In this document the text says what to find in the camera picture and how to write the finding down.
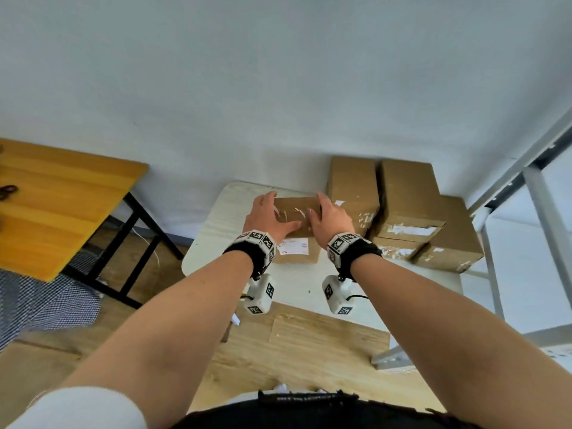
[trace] black wristband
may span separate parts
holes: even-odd
[[[355,233],[339,233],[328,243],[328,258],[332,261],[341,279],[354,280],[351,266],[364,254],[382,255],[382,251],[368,240]]]
[[[235,250],[245,252],[250,256],[253,265],[251,277],[259,280],[274,259],[276,244],[268,233],[252,230],[236,238],[223,253]]]

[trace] white table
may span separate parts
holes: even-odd
[[[218,195],[203,228],[183,259],[183,274],[187,276],[220,256],[241,233],[244,217],[250,212],[254,198],[272,190],[278,192],[278,197],[313,195],[246,182],[231,182]],[[459,274],[421,268],[405,261],[391,261],[461,293]],[[321,283],[325,276],[336,274],[336,269],[328,260],[325,252],[320,253],[320,259],[315,265],[272,264],[267,272],[272,275],[276,283],[273,297],[275,302],[388,331],[371,303],[366,299],[358,298],[355,308],[347,316],[333,315],[329,311]],[[355,294],[364,294],[357,284],[355,287]]]

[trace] checkered cloth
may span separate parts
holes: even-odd
[[[88,273],[96,259],[80,251],[70,265]],[[45,282],[0,269],[0,351],[23,330],[91,325],[100,308],[95,290],[63,274]]]

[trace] hand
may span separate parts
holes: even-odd
[[[314,237],[318,241],[318,244],[326,250],[328,242],[332,240],[334,235],[344,233],[345,231],[355,233],[355,230],[352,219],[347,215],[345,210],[338,205],[334,205],[325,194],[318,193],[318,199],[320,199],[320,205],[322,207],[321,221],[314,209],[308,209],[308,215],[310,216]]]
[[[252,203],[252,210],[244,222],[243,233],[245,231],[260,230],[269,233],[276,244],[280,244],[286,235],[302,226],[301,221],[290,221],[289,223],[278,223],[274,212],[274,198],[276,191],[259,195]]]

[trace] black cable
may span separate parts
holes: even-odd
[[[350,295],[350,296],[348,296],[348,297],[346,298],[346,301],[349,301],[350,299],[355,298],[355,297],[357,297],[357,298],[365,298],[366,300],[369,299],[369,298],[368,298],[367,296],[365,296],[365,295]]]

